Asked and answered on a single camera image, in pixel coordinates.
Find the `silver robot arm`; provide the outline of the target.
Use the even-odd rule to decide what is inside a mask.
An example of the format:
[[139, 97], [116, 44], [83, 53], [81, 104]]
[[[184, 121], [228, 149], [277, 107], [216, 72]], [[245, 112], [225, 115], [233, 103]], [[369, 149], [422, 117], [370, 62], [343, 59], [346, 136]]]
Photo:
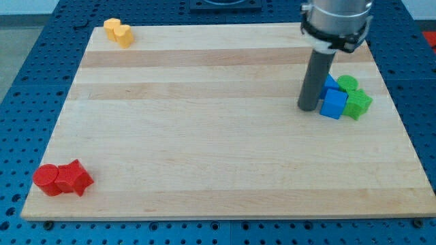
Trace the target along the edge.
[[298, 107], [317, 107], [337, 51], [353, 53], [369, 33], [371, 0], [308, 0], [300, 5], [300, 31], [312, 46]]

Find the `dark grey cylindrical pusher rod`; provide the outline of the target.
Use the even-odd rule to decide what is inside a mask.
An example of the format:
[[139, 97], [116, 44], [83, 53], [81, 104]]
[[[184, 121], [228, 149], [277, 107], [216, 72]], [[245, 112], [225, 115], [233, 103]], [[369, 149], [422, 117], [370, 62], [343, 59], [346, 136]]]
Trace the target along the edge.
[[334, 56], [334, 52], [324, 54], [312, 50], [298, 98], [298, 107], [302, 111], [310, 112], [317, 107]]

